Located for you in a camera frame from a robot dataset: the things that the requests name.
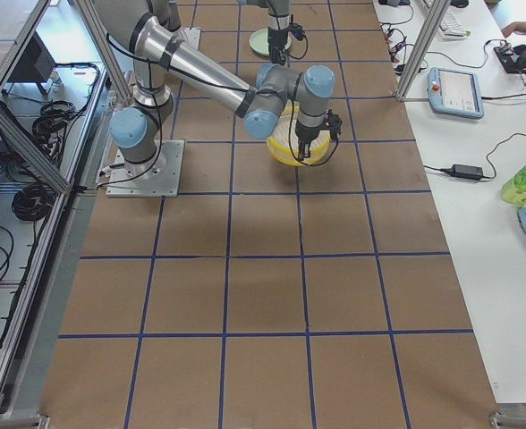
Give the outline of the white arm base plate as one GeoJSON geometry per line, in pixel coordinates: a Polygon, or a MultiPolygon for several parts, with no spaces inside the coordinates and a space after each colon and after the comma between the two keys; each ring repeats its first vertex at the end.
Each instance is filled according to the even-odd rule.
{"type": "Polygon", "coordinates": [[[179,39],[187,42],[196,50],[199,49],[201,28],[198,27],[180,27],[174,33],[179,39]]]}
{"type": "Polygon", "coordinates": [[[178,196],[184,140],[155,141],[160,149],[159,157],[153,156],[144,164],[124,161],[120,149],[116,150],[115,162],[123,166],[113,169],[111,185],[106,186],[110,198],[155,198],[178,196]]]}

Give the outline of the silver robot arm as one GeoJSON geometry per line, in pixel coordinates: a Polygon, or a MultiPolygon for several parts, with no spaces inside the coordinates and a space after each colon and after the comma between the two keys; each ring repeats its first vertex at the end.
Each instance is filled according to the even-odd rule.
{"type": "Polygon", "coordinates": [[[292,158],[297,164],[310,157],[311,142],[321,131],[338,140],[342,121],[327,107],[335,76],[326,66],[297,71],[265,63],[251,86],[168,30],[148,2],[96,1],[95,6],[109,36],[133,59],[157,66],[215,99],[242,118],[243,128],[255,139],[271,136],[287,102],[296,102],[298,153],[292,158]]]}
{"type": "Polygon", "coordinates": [[[286,44],[288,40],[291,16],[290,0],[241,0],[240,5],[256,5],[266,9],[267,48],[272,63],[285,65],[287,58],[286,44]]]}

